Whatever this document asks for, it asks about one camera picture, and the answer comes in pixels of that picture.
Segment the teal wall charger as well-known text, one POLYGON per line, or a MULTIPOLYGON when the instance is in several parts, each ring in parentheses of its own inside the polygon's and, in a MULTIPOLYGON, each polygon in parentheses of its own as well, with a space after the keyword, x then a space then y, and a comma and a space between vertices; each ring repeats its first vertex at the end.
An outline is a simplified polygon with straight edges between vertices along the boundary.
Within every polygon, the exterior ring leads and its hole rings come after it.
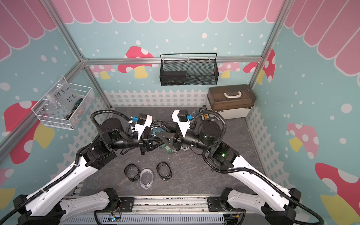
POLYGON ((164 130, 161 127, 153 127, 151 132, 153 136, 157 136, 158 132, 164 132, 164 130))

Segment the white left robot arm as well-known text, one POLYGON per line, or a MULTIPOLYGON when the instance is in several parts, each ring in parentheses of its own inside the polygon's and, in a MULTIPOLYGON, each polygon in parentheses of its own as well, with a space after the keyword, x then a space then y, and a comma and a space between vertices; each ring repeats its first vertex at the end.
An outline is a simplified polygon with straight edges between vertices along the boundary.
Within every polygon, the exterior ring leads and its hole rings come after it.
POLYGON ((75 161, 45 186, 30 195, 19 195, 14 200, 11 214, 20 213, 20 225, 58 225, 61 222, 87 212, 114 212, 122 207, 122 201, 113 188, 77 200, 64 200, 65 195, 83 180, 116 158, 116 151, 144 147, 143 134, 152 124, 152 116, 140 114, 129 117, 110 110, 125 119, 129 126, 124 129, 118 118, 110 118, 99 124, 91 115, 98 135, 88 145, 79 149, 75 161))

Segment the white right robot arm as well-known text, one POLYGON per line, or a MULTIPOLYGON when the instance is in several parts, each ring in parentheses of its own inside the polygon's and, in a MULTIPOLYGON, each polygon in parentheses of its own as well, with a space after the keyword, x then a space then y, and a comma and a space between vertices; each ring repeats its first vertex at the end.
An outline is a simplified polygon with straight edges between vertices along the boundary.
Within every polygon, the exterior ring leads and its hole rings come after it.
POLYGON ((244 194, 233 188, 226 188, 219 204, 226 211, 250 211, 265 217, 271 225, 293 225, 295 209, 299 207, 301 193, 295 189, 282 187, 251 166, 235 149, 222 141, 225 127, 215 121, 205 121, 200 131, 187 129, 183 133, 179 127, 174 131, 157 132, 155 135, 173 150, 182 146, 202 150, 204 162, 221 174, 228 174, 245 185, 255 194, 244 194))

